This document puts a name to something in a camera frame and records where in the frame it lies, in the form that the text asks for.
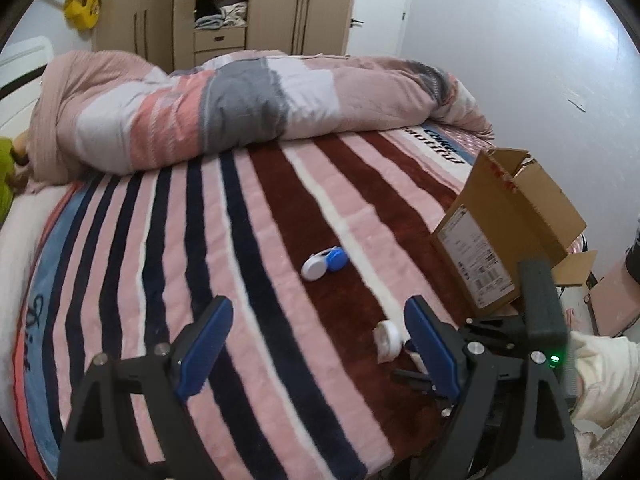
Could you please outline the cream sleeve forearm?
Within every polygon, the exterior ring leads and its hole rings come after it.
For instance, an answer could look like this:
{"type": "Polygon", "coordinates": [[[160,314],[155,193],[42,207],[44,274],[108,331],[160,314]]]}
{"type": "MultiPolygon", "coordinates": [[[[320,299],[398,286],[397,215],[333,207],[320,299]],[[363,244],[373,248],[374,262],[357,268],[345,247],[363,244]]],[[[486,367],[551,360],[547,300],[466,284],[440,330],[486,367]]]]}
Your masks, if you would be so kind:
{"type": "Polygon", "coordinates": [[[573,420],[612,426],[639,401],[639,345],[627,337],[570,333],[575,368],[582,386],[573,420]]]}

